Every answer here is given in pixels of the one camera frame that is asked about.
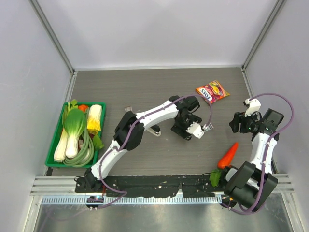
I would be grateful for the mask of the red white staple box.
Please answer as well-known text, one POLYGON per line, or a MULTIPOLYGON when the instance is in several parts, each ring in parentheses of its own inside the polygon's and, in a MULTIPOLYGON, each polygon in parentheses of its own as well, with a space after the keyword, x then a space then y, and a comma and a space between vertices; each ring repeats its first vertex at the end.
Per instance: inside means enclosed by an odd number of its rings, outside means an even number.
POLYGON ((128 112, 128 111, 132 111, 132 107, 131 106, 125 108, 125 112, 128 112))

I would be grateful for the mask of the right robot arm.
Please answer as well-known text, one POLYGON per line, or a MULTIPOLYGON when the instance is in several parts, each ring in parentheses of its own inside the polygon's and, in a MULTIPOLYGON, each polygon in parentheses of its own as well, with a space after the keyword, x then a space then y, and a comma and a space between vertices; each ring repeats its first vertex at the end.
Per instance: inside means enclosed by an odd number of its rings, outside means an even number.
POLYGON ((279 140, 279 134, 273 138, 284 115, 268 109, 264 116, 255 111, 251 116, 245 112, 236 112, 229 126, 234 133, 252 134, 252 154, 250 161, 244 162, 240 168, 225 167, 218 178, 218 185, 224 194, 235 200, 242 207, 254 208, 256 212, 278 184, 272 175, 271 160, 273 149, 279 140))

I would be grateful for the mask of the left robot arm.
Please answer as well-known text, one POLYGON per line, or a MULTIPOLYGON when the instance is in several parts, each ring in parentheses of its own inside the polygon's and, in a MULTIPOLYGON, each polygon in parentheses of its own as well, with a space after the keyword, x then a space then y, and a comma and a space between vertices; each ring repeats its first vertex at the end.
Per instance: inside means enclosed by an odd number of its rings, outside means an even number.
POLYGON ((84 174, 86 187, 93 193, 102 189, 103 181, 111 168, 128 151, 138 147, 146 130, 158 123, 173 119, 171 131, 189 141, 193 136, 201 138, 204 131, 202 119, 193 114, 200 107, 196 95, 172 96, 163 104, 141 113, 128 111, 115 129, 113 140, 102 157, 84 174))

